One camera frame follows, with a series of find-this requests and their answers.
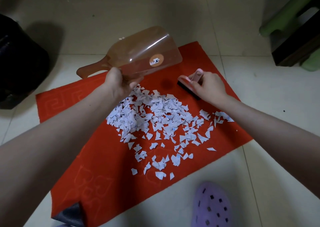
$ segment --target person's right arm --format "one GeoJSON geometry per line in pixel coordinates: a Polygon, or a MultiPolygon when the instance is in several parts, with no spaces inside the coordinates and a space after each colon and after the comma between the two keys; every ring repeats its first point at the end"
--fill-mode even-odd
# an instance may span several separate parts
{"type": "Polygon", "coordinates": [[[226,94],[217,74],[205,72],[197,94],[236,121],[284,169],[320,198],[320,137],[260,112],[226,94]]]}

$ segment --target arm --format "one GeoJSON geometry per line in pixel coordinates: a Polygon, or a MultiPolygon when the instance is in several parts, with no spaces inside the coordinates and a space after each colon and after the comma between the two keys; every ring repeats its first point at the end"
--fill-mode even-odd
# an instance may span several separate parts
{"type": "Polygon", "coordinates": [[[320,137],[228,96],[217,74],[205,72],[200,84],[193,83],[193,86],[203,100],[228,114],[272,158],[320,198],[320,137]]]}
{"type": "Polygon", "coordinates": [[[142,78],[112,68],[86,98],[0,147],[0,226],[23,226],[96,128],[142,78]]]}

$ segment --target dustpan handle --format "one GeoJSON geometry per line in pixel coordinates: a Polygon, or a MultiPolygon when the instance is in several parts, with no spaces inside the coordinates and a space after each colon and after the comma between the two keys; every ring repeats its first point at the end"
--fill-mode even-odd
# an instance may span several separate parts
{"type": "Polygon", "coordinates": [[[89,75],[92,75],[98,71],[110,70],[110,69],[111,69],[111,66],[101,60],[96,63],[92,63],[89,65],[83,66],[81,68],[78,68],[76,73],[82,79],[85,79],[85,78],[88,78],[89,75]]]}

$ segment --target brush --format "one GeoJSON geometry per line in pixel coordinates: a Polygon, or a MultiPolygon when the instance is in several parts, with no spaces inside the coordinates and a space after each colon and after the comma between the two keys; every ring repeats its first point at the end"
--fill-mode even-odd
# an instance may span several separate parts
{"type": "Polygon", "coordinates": [[[196,90],[194,89],[194,87],[191,84],[191,81],[195,81],[198,82],[201,77],[203,76],[203,71],[202,69],[198,68],[193,77],[191,79],[189,79],[189,77],[185,76],[185,75],[180,75],[178,77],[178,86],[180,86],[182,89],[184,89],[185,91],[187,91],[190,95],[192,95],[196,100],[201,100],[201,98],[196,94],[196,90]]]}

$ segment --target orange round sticker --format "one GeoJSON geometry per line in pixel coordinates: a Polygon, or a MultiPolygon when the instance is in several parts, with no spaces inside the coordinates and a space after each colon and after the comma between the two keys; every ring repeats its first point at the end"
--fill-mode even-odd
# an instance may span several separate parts
{"type": "Polygon", "coordinates": [[[151,58],[150,58],[150,65],[152,67],[157,67],[159,66],[160,64],[162,64],[163,62],[163,55],[162,54],[156,54],[156,55],[153,55],[151,58]]]}

